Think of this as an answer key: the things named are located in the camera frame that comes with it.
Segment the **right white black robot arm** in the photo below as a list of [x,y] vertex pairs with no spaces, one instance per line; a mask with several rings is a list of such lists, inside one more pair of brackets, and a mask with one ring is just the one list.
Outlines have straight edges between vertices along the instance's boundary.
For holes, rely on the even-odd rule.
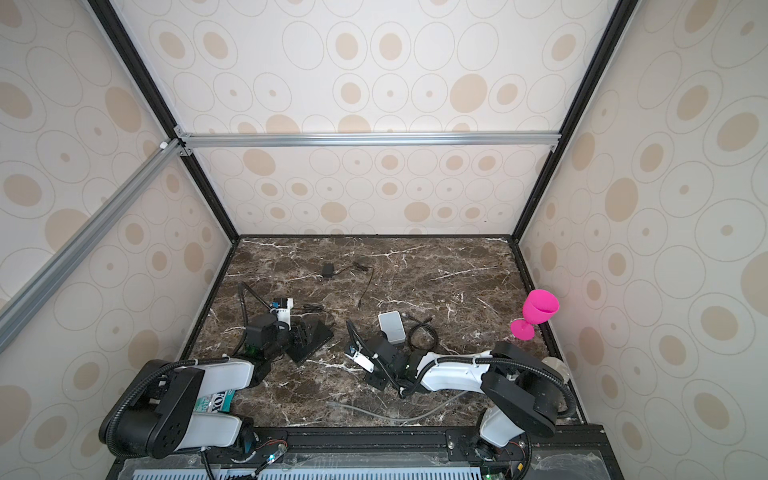
[[345,355],[365,371],[365,381],[391,386],[402,398],[442,390],[482,393],[493,404],[478,424],[481,441],[497,448],[522,434],[550,438],[557,420],[576,413],[567,379],[516,345],[498,342],[471,355],[415,350],[406,354],[384,336],[363,340],[350,333]]

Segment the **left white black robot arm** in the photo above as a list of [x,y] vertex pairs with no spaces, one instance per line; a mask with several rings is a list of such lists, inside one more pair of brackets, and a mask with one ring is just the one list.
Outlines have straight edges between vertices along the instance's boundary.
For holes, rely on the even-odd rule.
[[250,314],[238,286],[243,328],[233,351],[216,358],[148,361],[102,421],[99,441],[121,458],[161,459],[178,451],[235,449],[249,456],[258,435],[251,421],[231,413],[235,393],[262,383],[282,356],[303,363],[332,334],[316,320],[294,317],[294,302],[256,300],[264,311]]

